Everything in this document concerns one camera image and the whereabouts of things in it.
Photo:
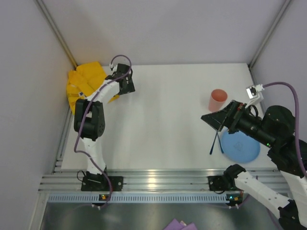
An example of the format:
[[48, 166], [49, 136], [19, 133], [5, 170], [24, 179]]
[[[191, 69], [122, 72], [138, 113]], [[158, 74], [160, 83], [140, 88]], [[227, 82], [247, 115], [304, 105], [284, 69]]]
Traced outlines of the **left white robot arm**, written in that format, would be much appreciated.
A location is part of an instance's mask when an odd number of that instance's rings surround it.
[[74, 114], [74, 131], [77, 138], [73, 147], [75, 153], [87, 157], [86, 172], [90, 175], [107, 175], [106, 163], [102, 154], [102, 135], [106, 128], [104, 106], [114, 96], [135, 91], [131, 64], [110, 65], [111, 74], [91, 95], [78, 99]]

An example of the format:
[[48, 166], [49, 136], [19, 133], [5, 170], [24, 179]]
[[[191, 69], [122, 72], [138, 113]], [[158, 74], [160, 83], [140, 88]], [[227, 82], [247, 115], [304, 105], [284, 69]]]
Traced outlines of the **yellow cartoon placemat cloth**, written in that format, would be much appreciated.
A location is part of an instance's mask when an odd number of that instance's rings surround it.
[[66, 95], [73, 114], [77, 100], [91, 100], [105, 83], [106, 77], [98, 61], [79, 65], [75, 70], [69, 71]]

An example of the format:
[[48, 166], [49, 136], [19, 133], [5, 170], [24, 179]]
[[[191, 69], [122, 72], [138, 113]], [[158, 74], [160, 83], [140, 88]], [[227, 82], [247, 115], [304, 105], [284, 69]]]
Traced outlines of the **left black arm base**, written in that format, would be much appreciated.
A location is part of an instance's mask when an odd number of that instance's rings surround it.
[[[120, 192], [123, 188], [122, 176], [109, 176], [113, 192]], [[107, 178], [102, 174], [85, 173], [82, 179], [81, 191], [83, 192], [106, 192], [110, 190]]]

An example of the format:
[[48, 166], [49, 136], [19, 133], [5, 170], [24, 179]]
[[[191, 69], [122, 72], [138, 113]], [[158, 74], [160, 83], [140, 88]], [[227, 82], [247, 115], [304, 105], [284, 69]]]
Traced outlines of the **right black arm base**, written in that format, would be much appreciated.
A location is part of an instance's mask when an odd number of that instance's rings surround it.
[[209, 190], [222, 194], [226, 191], [239, 191], [232, 179], [227, 179], [223, 175], [208, 176]]

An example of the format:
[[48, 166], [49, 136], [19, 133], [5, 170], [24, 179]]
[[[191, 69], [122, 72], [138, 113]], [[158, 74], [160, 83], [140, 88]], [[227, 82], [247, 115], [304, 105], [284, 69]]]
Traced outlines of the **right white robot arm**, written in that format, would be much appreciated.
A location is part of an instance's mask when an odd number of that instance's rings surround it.
[[295, 117], [287, 108], [270, 106], [263, 118], [253, 115], [250, 107], [232, 100], [224, 109], [202, 115], [202, 121], [216, 131], [224, 127], [229, 134], [238, 131], [267, 146], [267, 156], [286, 180], [292, 198], [270, 189], [238, 164], [229, 166], [221, 176], [225, 190], [243, 190], [263, 204], [284, 230], [307, 228], [307, 162], [299, 164], [297, 153], [307, 153], [306, 142], [296, 139]]

